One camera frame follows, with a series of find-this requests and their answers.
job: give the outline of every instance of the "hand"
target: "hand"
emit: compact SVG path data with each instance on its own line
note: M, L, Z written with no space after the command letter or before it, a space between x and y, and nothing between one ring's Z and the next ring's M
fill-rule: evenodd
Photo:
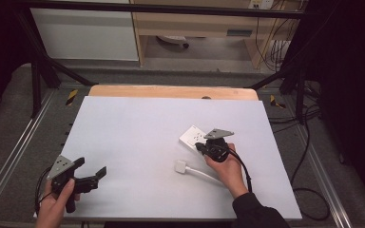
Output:
M232 143L228 145L230 149L236 151L235 145ZM245 187L244 180L242 179L241 164L234 156L229 154L226 161L217 162L205 155L205 161L207 165L218 173L219 179L229 189L234 199L248 193L248 189Z
M36 228L54 228L59 227L61 220L64 217L65 206L67 205L67 199L72 195L73 188L75 187L75 180L70 179L65 185L59 197L56 194L51 193L51 180L46 182L46 188L44 195L47 197L41 202L40 213L38 214L37 221L35 223ZM80 195L75 195L75 200L79 200Z

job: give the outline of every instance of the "black sleeve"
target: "black sleeve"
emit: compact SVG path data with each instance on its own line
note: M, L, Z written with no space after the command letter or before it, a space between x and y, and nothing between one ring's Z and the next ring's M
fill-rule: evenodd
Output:
M233 201L233 209L237 215L233 227L238 228L287 228L280 213L270 207L262 206L254 193L246 193Z

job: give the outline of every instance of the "person's left hand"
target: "person's left hand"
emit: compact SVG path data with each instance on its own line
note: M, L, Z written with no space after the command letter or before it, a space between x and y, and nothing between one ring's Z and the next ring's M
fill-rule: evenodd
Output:
M37 221L35 223L36 228L56 228L61 225L62 218L64 217L65 207L67 205L67 199L72 195L73 188L75 187L75 180L70 179L65 185L59 197L56 194L51 193L51 180L46 182L44 195L49 194L41 201L40 213L38 214ZM75 200L79 200L80 195L75 195Z

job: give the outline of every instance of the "white plug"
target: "white plug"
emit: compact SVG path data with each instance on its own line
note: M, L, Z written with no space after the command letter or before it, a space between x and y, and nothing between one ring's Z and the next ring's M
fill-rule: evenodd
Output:
M186 146L188 146L192 151L202 153L197 150L195 143L206 143L206 138L204 138L206 134L197 128L195 125L192 125L185 133L180 136L180 141L183 142Z
M181 174L184 174L186 170L189 170L189 171L195 172L197 174L201 174L201 175L203 175L204 177L207 177L210 180L221 182L220 180L217 180L217 179L215 179L215 178L213 178L213 177L211 177L211 176L209 176L209 175L207 175L207 174L205 174L205 173L203 173L199 170L188 167L186 165L185 161L181 161L181 160L175 161L174 162L174 170L176 170L176 172L181 173Z

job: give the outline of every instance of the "white table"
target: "white table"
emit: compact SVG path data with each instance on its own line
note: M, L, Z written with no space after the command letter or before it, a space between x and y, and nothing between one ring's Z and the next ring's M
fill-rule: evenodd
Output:
M178 98L85 97L62 155L85 157L76 177L103 166L99 188L82 195L68 219L234 219L233 198L220 183L174 171L174 161L216 177L179 137L191 125L235 132L259 201L285 219L301 219L262 102Z

